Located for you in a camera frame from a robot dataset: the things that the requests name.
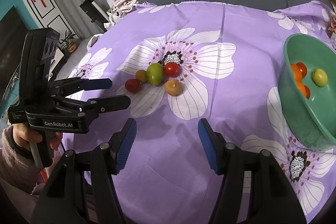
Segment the green plastic bowl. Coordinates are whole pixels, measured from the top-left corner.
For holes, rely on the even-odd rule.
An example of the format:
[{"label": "green plastic bowl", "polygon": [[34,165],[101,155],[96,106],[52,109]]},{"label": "green plastic bowl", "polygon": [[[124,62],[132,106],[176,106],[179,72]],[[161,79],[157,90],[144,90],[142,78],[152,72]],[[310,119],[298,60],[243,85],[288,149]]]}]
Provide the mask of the green plastic bowl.
[{"label": "green plastic bowl", "polygon": [[[285,58],[278,89],[283,110],[294,135],[307,148],[326,151],[336,146],[336,54],[323,42],[305,34],[287,38],[283,48]],[[307,75],[302,83],[310,88],[308,100],[298,89],[291,63],[302,62]],[[314,69],[328,75],[328,84],[318,87],[311,79]]]}]

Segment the purple fabric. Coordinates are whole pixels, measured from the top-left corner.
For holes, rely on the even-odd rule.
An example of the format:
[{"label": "purple fabric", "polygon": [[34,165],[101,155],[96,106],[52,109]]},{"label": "purple fabric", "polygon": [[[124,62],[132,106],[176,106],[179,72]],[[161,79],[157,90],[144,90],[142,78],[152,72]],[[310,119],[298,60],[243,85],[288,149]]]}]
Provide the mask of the purple fabric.
[{"label": "purple fabric", "polygon": [[[311,221],[336,186],[336,156],[333,150],[310,151],[296,140],[282,115],[277,79],[283,44],[291,34],[307,33],[331,46],[324,31],[329,16],[329,8],[316,1],[275,13],[208,2],[138,5],[99,39],[71,74],[113,81],[109,90],[72,98],[86,101],[124,93],[131,97],[131,107],[100,115],[88,134],[65,134],[66,148],[92,150],[135,117],[137,136],[126,167],[113,177],[124,213],[139,224],[204,224],[222,179],[210,169],[198,137],[197,123],[204,117],[242,149],[269,149]],[[182,52],[177,79],[183,94],[169,97],[150,85],[136,96],[128,94],[125,81],[150,62],[162,61],[168,50]],[[245,198],[249,183],[246,174]]]}]

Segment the human hand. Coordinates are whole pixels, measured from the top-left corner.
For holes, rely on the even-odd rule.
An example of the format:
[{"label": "human hand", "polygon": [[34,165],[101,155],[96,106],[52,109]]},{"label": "human hand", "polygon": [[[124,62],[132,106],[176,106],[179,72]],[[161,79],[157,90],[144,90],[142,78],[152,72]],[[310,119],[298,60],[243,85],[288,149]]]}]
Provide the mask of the human hand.
[{"label": "human hand", "polygon": [[[55,137],[50,140],[50,147],[53,150],[58,150],[63,138],[63,133],[56,132]],[[13,139],[16,144],[28,151],[30,151],[29,143],[39,143],[42,142],[42,135],[35,131],[34,129],[26,126],[24,123],[14,124],[13,127]]]}]

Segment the television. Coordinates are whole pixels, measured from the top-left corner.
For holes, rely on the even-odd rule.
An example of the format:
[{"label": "television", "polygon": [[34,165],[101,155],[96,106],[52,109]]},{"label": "television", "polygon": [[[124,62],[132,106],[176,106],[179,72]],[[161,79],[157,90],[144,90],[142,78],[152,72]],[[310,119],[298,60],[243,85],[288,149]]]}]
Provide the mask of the television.
[{"label": "television", "polygon": [[20,65],[27,32],[14,6],[0,20],[0,103]]}]

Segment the silver bolt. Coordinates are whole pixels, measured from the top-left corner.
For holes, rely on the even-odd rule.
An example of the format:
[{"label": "silver bolt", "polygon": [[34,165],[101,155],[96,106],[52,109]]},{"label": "silver bolt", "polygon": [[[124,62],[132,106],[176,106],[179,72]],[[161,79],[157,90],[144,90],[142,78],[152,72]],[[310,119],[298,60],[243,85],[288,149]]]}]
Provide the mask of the silver bolt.
[{"label": "silver bolt", "polygon": [[99,148],[101,150],[104,150],[104,149],[108,149],[110,147],[110,145],[108,143],[102,143],[100,144]]},{"label": "silver bolt", "polygon": [[271,156],[271,152],[269,152],[269,151],[266,150],[266,149],[262,150],[261,153],[262,153],[265,157],[269,157],[269,156]]},{"label": "silver bolt", "polygon": [[227,143],[225,147],[229,150],[233,150],[236,146],[233,143]]},{"label": "silver bolt", "polygon": [[72,156],[73,153],[74,153],[73,150],[65,151],[65,156],[66,156],[66,157],[70,157],[70,156]]}]

